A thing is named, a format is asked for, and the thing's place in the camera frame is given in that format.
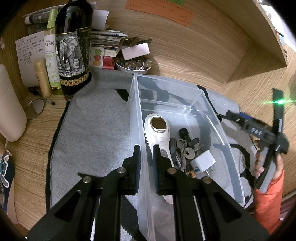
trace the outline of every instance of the bottle cap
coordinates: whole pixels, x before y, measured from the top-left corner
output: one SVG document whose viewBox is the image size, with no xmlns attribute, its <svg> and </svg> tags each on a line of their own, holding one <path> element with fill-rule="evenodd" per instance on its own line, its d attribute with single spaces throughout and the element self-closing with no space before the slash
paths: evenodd
<svg viewBox="0 0 296 241">
<path fill-rule="evenodd" d="M 27 17 L 25 18 L 25 24 L 27 24 L 27 25 L 32 25 L 32 24 L 30 23 L 30 16 L 27 16 Z"/>
<path fill-rule="evenodd" d="M 44 60 L 42 58 L 37 59 L 34 62 L 34 67 L 36 73 L 46 72 Z"/>
<path fill-rule="evenodd" d="M 54 8 L 54 9 L 50 10 L 48 23 L 47 23 L 47 28 L 52 28 L 52 27 L 55 26 L 55 19 L 57 17 L 57 12 L 58 12 L 57 8 Z"/>
</svg>

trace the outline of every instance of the beige tube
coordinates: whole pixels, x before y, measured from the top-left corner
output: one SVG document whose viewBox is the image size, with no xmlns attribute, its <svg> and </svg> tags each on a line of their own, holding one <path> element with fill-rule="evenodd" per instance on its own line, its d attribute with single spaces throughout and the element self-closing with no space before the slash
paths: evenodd
<svg viewBox="0 0 296 241">
<path fill-rule="evenodd" d="M 0 133 L 10 142 L 25 131 L 27 117 L 11 85 L 7 70 L 0 64 Z"/>
<path fill-rule="evenodd" d="M 34 67 L 35 67 L 36 76 L 37 76 L 42 94 L 45 97 L 50 97 L 50 95 L 52 94 L 52 91 L 50 88 L 44 60 L 42 58 L 36 60 L 34 62 Z"/>
</svg>

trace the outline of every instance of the person's hand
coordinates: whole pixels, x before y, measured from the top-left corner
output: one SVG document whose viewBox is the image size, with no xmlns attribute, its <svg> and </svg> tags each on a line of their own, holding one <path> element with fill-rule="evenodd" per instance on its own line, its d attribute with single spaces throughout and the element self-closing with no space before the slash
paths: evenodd
<svg viewBox="0 0 296 241">
<path fill-rule="evenodd" d="M 263 161 L 263 156 L 261 156 L 260 151 L 256 153 L 256 163 L 255 163 L 255 177 L 258 178 L 262 172 L 264 172 L 264 167 L 260 165 L 260 162 Z M 274 172 L 274 175 L 272 179 L 277 179 L 281 176 L 281 173 L 284 169 L 284 161 L 280 154 L 276 157 L 276 170 Z"/>
</svg>

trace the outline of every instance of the paper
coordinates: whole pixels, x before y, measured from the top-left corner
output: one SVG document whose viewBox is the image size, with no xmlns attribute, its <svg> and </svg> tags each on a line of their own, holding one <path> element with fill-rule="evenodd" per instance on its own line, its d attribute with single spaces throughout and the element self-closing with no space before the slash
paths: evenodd
<svg viewBox="0 0 296 241">
<path fill-rule="evenodd" d="M 148 43 L 138 44 L 131 48 L 121 48 L 121 52 L 124 60 L 136 58 L 150 53 Z"/>
<path fill-rule="evenodd" d="M 91 57 L 89 64 L 95 68 L 103 68 L 104 48 L 90 47 L 89 49 Z"/>
<path fill-rule="evenodd" d="M 106 25 L 108 14 L 109 14 L 109 11 L 107 10 L 94 9 L 91 27 L 93 29 L 105 31 L 107 29 L 105 25 Z"/>
<path fill-rule="evenodd" d="M 180 5 L 180 6 L 183 6 L 183 4 L 184 4 L 184 0 L 168 0 L 168 1 L 176 3 L 176 4 Z"/>
<path fill-rule="evenodd" d="M 157 14 L 176 21 L 184 26 L 189 26 L 193 12 L 167 0 L 128 0 L 127 9 Z"/>
<path fill-rule="evenodd" d="M 44 31 L 29 35 L 15 41 L 20 75 L 25 87 L 38 86 L 34 61 L 45 59 Z"/>
</svg>

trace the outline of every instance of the key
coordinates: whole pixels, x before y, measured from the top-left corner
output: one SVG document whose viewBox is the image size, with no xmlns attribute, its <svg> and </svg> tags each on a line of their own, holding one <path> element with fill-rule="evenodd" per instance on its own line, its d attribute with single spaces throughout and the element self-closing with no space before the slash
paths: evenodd
<svg viewBox="0 0 296 241">
<path fill-rule="evenodd" d="M 180 149 L 181 154 L 181 167 L 183 170 L 186 169 L 186 157 L 184 156 L 184 149 L 187 147 L 187 142 L 182 139 L 177 140 L 177 147 Z"/>
<path fill-rule="evenodd" d="M 184 172 L 184 170 L 182 169 L 182 166 L 181 166 L 181 157 L 180 157 L 180 155 L 179 155 L 179 153 L 177 151 L 176 151 L 176 161 L 177 161 L 177 164 L 178 164 L 180 170 L 182 172 Z"/>
<path fill-rule="evenodd" d="M 184 149 L 184 156 L 188 159 L 188 160 L 192 160 L 195 157 L 195 152 L 192 148 L 188 147 L 187 149 Z"/>
</svg>

